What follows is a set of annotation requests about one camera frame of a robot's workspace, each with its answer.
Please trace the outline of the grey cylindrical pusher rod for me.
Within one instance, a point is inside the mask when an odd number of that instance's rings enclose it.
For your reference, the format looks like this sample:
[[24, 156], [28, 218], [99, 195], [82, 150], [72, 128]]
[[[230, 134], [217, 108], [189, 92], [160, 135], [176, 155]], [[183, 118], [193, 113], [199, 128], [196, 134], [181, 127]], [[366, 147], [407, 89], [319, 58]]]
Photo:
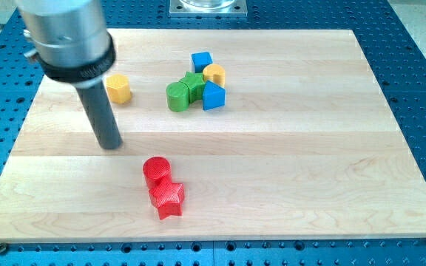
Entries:
[[122, 144], [121, 134], [103, 83], [97, 82], [88, 88], [77, 88], [92, 130], [103, 149], [117, 149]]

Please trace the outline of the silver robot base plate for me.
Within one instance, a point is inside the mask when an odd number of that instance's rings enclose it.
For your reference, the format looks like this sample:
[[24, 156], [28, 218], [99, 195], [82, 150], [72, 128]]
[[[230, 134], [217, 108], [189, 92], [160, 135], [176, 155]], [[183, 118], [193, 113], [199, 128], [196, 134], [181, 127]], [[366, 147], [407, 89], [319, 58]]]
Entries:
[[171, 17], [246, 17], [246, 0], [170, 0]]

